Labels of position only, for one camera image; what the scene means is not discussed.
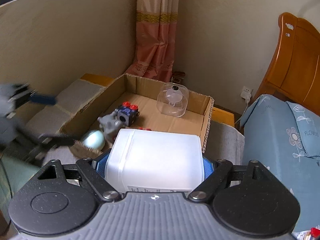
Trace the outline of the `white translucent plastic bottle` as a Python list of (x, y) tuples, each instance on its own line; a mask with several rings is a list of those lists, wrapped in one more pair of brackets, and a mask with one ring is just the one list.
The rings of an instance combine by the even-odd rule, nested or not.
[(189, 193), (204, 181), (200, 137), (123, 128), (105, 167), (118, 192)]

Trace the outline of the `light blue egg case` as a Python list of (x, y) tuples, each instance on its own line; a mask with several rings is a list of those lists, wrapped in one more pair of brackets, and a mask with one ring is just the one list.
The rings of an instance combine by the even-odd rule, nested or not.
[(91, 130), (87, 132), (82, 138), (81, 142), (87, 148), (102, 150), (105, 146), (105, 138), (100, 130)]

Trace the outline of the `grey cartoon figure toy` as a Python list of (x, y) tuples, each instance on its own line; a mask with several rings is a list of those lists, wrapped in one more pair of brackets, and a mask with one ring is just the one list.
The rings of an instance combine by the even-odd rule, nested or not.
[(99, 127), (103, 132), (104, 138), (110, 142), (114, 143), (118, 132), (125, 128), (125, 124), (118, 119), (117, 111), (113, 111), (111, 114), (105, 116), (100, 116), (97, 118), (99, 122)]

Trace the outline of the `black red blue toy block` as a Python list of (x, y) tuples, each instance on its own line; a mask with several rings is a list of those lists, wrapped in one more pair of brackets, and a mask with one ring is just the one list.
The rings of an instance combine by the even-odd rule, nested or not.
[(137, 105), (131, 104), (128, 101), (123, 102), (116, 108), (117, 118), (125, 124), (131, 126), (140, 115)]

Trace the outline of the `clear square dome container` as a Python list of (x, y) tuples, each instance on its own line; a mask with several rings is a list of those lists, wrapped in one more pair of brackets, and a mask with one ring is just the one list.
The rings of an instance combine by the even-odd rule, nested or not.
[(182, 117), (187, 109), (189, 90), (179, 84), (165, 83), (157, 96), (157, 109), (164, 115)]

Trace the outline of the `red toy car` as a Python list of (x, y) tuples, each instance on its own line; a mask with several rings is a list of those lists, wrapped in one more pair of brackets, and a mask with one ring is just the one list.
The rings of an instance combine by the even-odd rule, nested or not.
[(149, 129), (149, 128), (140, 127), (139, 129), (140, 129), (140, 130), (144, 130), (144, 131), (151, 131), (151, 129)]

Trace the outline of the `blue floral bed sheet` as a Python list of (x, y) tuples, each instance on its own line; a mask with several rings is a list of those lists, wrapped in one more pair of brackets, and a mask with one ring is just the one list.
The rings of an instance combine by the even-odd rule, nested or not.
[(245, 146), (242, 162), (258, 160), (297, 198), (300, 217), (295, 232), (319, 227), (319, 166), (309, 158), (294, 158), (290, 140), (296, 121), (286, 101), (263, 94), (240, 119)]

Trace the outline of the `cardboard box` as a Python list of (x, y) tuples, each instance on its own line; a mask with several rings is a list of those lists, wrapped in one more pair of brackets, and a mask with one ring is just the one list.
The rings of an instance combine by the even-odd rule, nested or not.
[(214, 105), (212, 97), (191, 91), (185, 114), (177, 118), (162, 114), (157, 109), (157, 96), (164, 85), (161, 81), (130, 74), (123, 74), (115, 79), (84, 74), (81, 80), (101, 85), (102, 88), (61, 126), (62, 133), (80, 138), (88, 130), (99, 126), (98, 117), (110, 114), (123, 102), (128, 101), (137, 105), (140, 112), (132, 125), (133, 128), (194, 134), (200, 137), (202, 149), (206, 149)]

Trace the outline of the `blue floral pillow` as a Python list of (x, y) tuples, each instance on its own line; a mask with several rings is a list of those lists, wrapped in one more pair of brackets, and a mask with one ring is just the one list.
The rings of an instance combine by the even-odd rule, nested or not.
[(290, 132), (290, 140), (297, 147), (294, 158), (309, 158), (319, 166), (319, 116), (297, 103), (286, 102), (295, 118), (297, 130)]

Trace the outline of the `wooden bed headboard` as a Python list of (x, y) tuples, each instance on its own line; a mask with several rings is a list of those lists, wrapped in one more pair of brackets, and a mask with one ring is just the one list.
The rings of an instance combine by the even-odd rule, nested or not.
[(251, 102), (270, 94), (319, 115), (319, 31), (289, 12), (279, 16), (278, 26), (277, 47)]

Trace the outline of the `pink orange curtain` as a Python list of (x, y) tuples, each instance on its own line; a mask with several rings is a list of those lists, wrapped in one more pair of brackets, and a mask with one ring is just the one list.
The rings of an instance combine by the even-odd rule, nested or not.
[(179, 0), (137, 0), (136, 51), (127, 74), (169, 82), (175, 58)]

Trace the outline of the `white wall plug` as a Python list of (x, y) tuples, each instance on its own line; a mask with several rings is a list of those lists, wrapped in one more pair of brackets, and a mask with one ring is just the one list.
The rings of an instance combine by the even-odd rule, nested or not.
[(246, 104), (249, 104), (249, 102), (250, 102), (250, 100), (251, 100), (251, 97), (252, 97), (252, 89), (244, 86), (244, 87), (242, 88), (240, 97), (241, 97), (242, 99), (244, 99), (244, 101), (245, 101)]

